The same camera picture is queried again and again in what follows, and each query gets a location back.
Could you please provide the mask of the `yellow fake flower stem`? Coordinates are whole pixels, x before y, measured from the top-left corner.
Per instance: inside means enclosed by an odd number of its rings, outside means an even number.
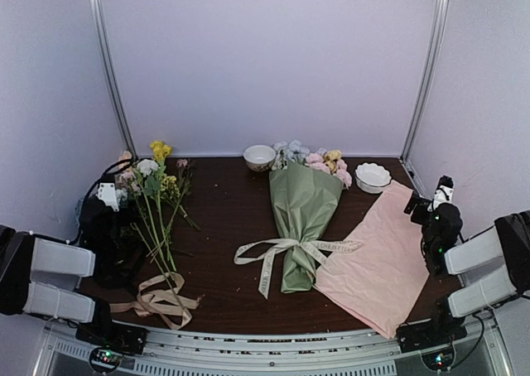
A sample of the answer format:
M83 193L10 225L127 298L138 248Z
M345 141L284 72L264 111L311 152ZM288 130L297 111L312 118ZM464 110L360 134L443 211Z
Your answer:
M342 152L340 150L330 150L324 154L324 164L328 167L331 174L335 174L338 170L338 162L341 158Z

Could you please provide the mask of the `pink carnation fake flower stem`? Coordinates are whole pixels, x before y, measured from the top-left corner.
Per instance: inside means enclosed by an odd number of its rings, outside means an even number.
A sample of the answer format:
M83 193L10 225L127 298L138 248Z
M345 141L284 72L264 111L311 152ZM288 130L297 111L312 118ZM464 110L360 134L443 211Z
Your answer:
M323 171L338 178L344 190L348 190L353 184L353 177L348 171L348 165L343 159L342 151L330 150L327 152L312 152L306 159L305 164L318 171Z

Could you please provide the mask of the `green wrapping paper sheet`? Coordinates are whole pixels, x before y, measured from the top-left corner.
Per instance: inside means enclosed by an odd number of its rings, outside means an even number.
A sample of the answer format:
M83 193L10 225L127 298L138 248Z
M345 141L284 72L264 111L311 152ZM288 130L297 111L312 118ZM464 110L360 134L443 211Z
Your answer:
M280 238L320 240L340 202L341 181L291 163L269 176L272 212Z

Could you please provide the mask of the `blue fake flower stem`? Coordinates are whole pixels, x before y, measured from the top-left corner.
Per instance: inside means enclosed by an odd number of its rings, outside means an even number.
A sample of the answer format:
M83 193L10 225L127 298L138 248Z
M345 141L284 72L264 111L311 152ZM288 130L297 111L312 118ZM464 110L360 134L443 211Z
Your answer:
M272 163L272 170L285 170L291 163L304 165L306 158L310 155L310 149L302 145L299 140L290 142L277 142L272 147L275 157Z

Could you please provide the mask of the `beige printed ribbon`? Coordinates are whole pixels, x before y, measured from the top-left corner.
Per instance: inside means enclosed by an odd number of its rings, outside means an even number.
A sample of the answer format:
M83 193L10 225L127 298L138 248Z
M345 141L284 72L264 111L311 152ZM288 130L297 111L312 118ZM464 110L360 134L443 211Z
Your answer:
M269 239L240 246L234 255L236 265L261 262L258 291L268 299L276 257L284 253L281 293L310 291L316 281L318 267L324 268L330 253L353 253L363 246L353 240L300 242L296 239Z

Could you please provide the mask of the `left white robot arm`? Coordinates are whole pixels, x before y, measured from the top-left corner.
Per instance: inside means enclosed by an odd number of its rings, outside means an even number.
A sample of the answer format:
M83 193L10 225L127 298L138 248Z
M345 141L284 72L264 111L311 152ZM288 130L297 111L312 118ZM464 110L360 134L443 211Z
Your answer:
M110 321L108 304L79 294L76 287L88 278L102 289L137 291L132 280L142 262L137 242L125 231L135 219L135 211L113 209L92 197L81 206L75 244L3 225L2 314L87 323L88 334L100 345L113 345L119 329Z

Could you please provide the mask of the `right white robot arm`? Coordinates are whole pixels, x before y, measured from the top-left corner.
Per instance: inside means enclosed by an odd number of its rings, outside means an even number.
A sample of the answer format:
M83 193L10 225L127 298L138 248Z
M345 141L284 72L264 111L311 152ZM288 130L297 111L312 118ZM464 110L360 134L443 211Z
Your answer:
M435 205L412 194L404 213L422 230L420 250L432 276L475 276L439 299L424 335L443 343L470 314L524 296L529 290L529 212L497 218L487 229L462 239L459 209L448 201Z

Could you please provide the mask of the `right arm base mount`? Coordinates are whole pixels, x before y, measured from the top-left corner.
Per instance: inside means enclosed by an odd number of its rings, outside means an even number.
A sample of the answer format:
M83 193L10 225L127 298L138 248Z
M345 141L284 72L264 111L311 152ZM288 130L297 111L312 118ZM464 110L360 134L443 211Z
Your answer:
M402 353L418 351L426 368L437 373L455 363L455 342L466 336L462 325L438 326L433 321L400 325L396 335Z

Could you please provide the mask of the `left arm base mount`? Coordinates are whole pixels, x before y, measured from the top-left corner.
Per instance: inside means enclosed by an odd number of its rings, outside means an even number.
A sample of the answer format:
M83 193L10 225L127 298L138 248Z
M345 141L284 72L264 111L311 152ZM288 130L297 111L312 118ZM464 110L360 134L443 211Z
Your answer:
M138 326L112 322L107 331L92 324L78 324L75 329L77 340L94 346L88 363L98 374L117 370L126 356L142 354L147 343L148 330Z

